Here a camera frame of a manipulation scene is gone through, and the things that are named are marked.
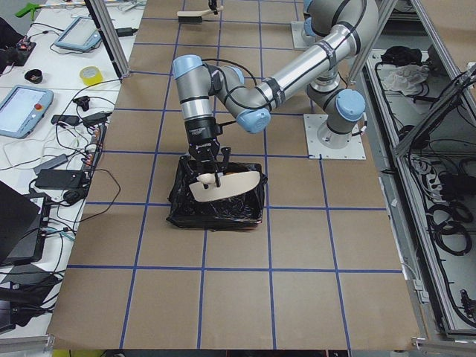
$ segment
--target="white cloth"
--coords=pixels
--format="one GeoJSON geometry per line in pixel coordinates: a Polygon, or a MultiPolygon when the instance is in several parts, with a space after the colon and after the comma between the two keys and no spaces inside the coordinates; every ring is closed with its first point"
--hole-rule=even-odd
{"type": "Polygon", "coordinates": [[[430,70],[425,66],[405,65],[392,71],[382,85],[387,91],[400,91],[404,95],[415,95],[422,91],[419,84],[425,82],[430,70]]]}

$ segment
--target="white table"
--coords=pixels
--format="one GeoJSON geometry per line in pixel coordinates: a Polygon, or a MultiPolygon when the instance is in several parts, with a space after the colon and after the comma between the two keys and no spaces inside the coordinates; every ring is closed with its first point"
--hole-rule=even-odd
{"type": "MultiPolygon", "coordinates": [[[[120,10],[120,7],[110,5],[108,6],[108,9],[113,19],[115,28],[138,28],[141,22],[142,13],[144,11],[144,7],[135,7],[132,10],[123,12],[120,10]]],[[[37,13],[35,22],[41,22],[57,28],[66,28],[73,21],[74,17],[87,16],[88,14],[89,13],[85,7],[55,10],[44,9],[37,13]]],[[[28,36],[35,33],[40,33],[44,30],[50,30],[50,28],[42,25],[34,25],[28,32],[28,36]]],[[[44,144],[41,142],[41,140],[44,140],[48,133],[51,133],[51,138],[56,137],[54,130],[51,130],[51,128],[53,128],[51,125],[51,117],[55,114],[62,114],[63,111],[65,111],[64,114],[67,115],[76,114],[75,104],[69,105],[66,110],[65,108],[70,103],[74,95],[80,89],[85,87],[83,81],[79,77],[79,73],[82,68],[89,65],[95,65],[101,70],[103,80],[107,81],[117,79],[115,71],[106,53],[104,44],[90,53],[60,55],[54,53],[49,48],[56,38],[57,35],[54,33],[34,36],[32,41],[36,42],[36,47],[26,62],[26,65],[24,67],[13,68],[10,73],[0,77],[0,99],[4,98],[12,89],[12,87],[17,84],[50,89],[54,93],[53,103],[46,111],[44,118],[41,119],[34,131],[29,136],[27,136],[25,139],[13,139],[0,136],[0,169],[9,167],[10,163],[18,164],[39,157],[39,153],[41,152],[42,146],[44,144]],[[31,84],[24,79],[26,71],[33,68],[39,68],[43,72],[44,79],[38,85],[31,84]],[[10,162],[7,160],[3,148],[6,149],[7,157],[10,162]]],[[[120,43],[122,44],[126,58],[129,58],[131,54],[134,40],[134,36],[120,38],[120,43]]],[[[58,51],[66,51],[61,48],[55,49],[58,51]]],[[[80,96],[88,95],[94,97],[104,97],[114,103],[117,99],[119,89],[120,82],[114,81],[92,87],[91,89],[83,91],[80,96]]],[[[113,105],[105,100],[92,98],[89,104],[90,109],[87,112],[83,112],[82,109],[79,109],[81,116],[94,114],[100,111],[107,112],[113,110],[113,105]]],[[[77,131],[90,140],[91,136],[87,133],[86,128],[83,125],[79,125],[77,127],[77,131]]],[[[59,139],[62,144],[69,146],[73,136],[68,132],[61,132],[59,134],[59,139]]],[[[86,144],[86,141],[81,139],[79,148],[84,147],[86,144]]],[[[48,146],[52,146],[45,152],[49,155],[71,153],[71,150],[64,149],[58,145],[56,139],[49,142],[48,146]]],[[[17,168],[13,168],[11,170],[0,171],[0,179],[20,193],[27,193],[28,184],[35,177],[33,167],[35,167],[40,162],[41,161],[35,161],[31,164],[25,164],[19,167],[19,169],[27,168],[28,170],[18,170],[17,168]]],[[[76,156],[71,160],[71,162],[63,164],[58,168],[65,169],[68,167],[68,169],[78,170],[81,168],[81,165],[82,162],[80,157],[76,156]]],[[[61,191],[45,190],[44,192],[51,196],[53,200],[61,199],[61,191]]],[[[81,203],[77,203],[70,208],[60,208],[59,214],[62,218],[75,220],[78,214],[80,217],[82,209],[83,205],[81,203]]],[[[58,218],[56,207],[51,209],[51,218],[58,218]]],[[[55,222],[51,222],[50,226],[54,228],[62,228],[61,224],[55,222]]],[[[60,257],[61,245],[61,238],[58,235],[47,238],[45,241],[42,259],[39,262],[34,263],[34,265],[46,271],[51,271],[57,265],[58,259],[60,258],[58,270],[65,269],[69,255],[71,253],[73,242],[69,239],[63,239],[63,249],[60,257]]],[[[10,269],[11,268],[2,268],[0,269],[0,272],[5,273],[10,269]]],[[[46,299],[54,296],[59,291],[59,287],[60,285],[55,286],[46,299]]],[[[46,329],[48,328],[50,319],[50,314],[33,318],[26,327],[17,326],[13,331],[1,334],[0,338],[18,338],[44,335],[46,333],[46,329]]]]}

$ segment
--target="cardboard floor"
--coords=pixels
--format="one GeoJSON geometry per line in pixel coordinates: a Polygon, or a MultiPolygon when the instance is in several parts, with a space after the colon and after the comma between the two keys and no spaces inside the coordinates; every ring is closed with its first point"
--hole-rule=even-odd
{"type": "MultiPolygon", "coordinates": [[[[299,2],[223,3],[211,21],[179,25],[177,10],[207,2],[148,1],[100,162],[120,194],[80,225],[49,328],[57,348],[408,349],[419,331],[370,148],[365,161],[308,159],[302,114],[319,109],[304,93],[265,132],[228,126],[219,138],[268,175],[257,229],[165,221],[187,150],[173,58],[234,60],[264,78],[300,54],[299,2]]],[[[231,119],[219,103],[216,117],[231,119]]],[[[84,217],[117,191],[97,172],[84,217]]]]}

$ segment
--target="touchscreen display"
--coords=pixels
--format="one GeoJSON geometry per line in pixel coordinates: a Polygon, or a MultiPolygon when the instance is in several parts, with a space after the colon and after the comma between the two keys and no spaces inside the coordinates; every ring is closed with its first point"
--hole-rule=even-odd
{"type": "Polygon", "coordinates": [[[96,25],[92,19],[79,19],[60,41],[70,45],[84,46],[95,31],[96,25]]]}
{"type": "Polygon", "coordinates": [[[17,88],[0,108],[0,130],[18,132],[43,95],[43,91],[17,88]]]}

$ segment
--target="yellow tape roll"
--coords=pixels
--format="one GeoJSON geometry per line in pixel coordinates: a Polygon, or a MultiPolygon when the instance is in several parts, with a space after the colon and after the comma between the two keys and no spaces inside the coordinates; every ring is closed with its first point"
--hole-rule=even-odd
{"type": "Polygon", "coordinates": [[[80,77],[87,86],[92,86],[93,84],[98,84],[103,81],[101,71],[98,67],[94,67],[93,65],[83,68],[80,72],[80,77]]]}

